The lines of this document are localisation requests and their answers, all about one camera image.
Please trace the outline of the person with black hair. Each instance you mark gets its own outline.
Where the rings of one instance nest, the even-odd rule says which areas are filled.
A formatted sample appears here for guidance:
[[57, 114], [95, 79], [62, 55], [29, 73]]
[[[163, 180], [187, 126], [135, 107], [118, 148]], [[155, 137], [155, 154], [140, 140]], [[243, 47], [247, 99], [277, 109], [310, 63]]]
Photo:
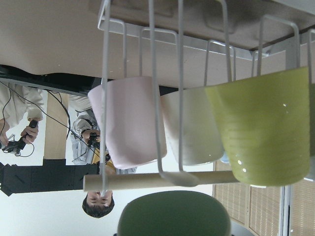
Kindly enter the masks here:
[[[75, 165], [98, 165], [100, 163], [100, 128], [90, 101], [86, 96], [70, 95], [69, 105], [76, 112], [71, 133], [72, 162]], [[114, 206], [112, 190], [107, 190], [105, 194], [90, 191], [82, 202], [83, 211], [94, 218], [108, 215]]]

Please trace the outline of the pink plastic cup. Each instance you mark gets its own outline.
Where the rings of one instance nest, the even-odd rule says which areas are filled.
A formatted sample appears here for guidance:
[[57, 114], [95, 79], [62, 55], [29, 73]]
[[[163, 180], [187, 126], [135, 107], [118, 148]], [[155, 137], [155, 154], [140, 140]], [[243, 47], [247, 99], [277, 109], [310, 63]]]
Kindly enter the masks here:
[[106, 146], [118, 169], [129, 169], [157, 159], [153, 79], [148, 76], [112, 80], [107, 99], [102, 86], [89, 91], [88, 98], [99, 127], [106, 103]]

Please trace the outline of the person in beige jacket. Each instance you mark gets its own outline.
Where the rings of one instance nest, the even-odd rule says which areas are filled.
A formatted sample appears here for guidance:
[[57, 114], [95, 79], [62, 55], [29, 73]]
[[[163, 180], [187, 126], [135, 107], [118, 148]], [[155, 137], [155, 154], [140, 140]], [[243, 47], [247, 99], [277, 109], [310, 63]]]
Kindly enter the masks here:
[[[38, 123], [43, 120], [43, 91], [9, 82], [0, 84], [0, 149], [4, 153], [21, 155], [25, 145], [32, 145], [38, 136]], [[19, 140], [10, 141], [7, 131], [26, 117], [28, 125]]]

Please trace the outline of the yellow plastic cup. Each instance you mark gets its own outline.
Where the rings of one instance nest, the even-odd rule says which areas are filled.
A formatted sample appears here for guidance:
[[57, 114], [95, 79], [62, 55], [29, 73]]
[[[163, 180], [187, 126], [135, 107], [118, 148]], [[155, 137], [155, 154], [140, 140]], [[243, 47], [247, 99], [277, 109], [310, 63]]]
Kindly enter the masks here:
[[235, 178], [284, 186], [310, 169], [307, 67], [205, 88]]

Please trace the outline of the light blue plastic cup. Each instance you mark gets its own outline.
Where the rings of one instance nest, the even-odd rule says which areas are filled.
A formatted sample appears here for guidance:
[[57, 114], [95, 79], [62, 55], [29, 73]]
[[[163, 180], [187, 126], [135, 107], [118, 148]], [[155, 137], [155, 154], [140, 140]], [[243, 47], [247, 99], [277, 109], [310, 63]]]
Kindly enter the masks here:
[[224, 164], [230, 164], [227, 153], [224, 151], [222, 157], [220, 158], [220, 162]]

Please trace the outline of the white plastic cup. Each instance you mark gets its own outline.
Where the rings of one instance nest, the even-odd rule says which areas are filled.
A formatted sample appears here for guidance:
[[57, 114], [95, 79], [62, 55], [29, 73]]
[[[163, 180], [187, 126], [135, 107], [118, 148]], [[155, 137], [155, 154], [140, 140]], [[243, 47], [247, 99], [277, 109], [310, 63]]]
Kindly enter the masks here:
[[[179, 92], [160, 97], [165, 135], [175, 159], [179, 154]], [[210, 102], [204, 87], [183, 91], [183, 165], [192, 166], [219, 160], [224, 153]]]

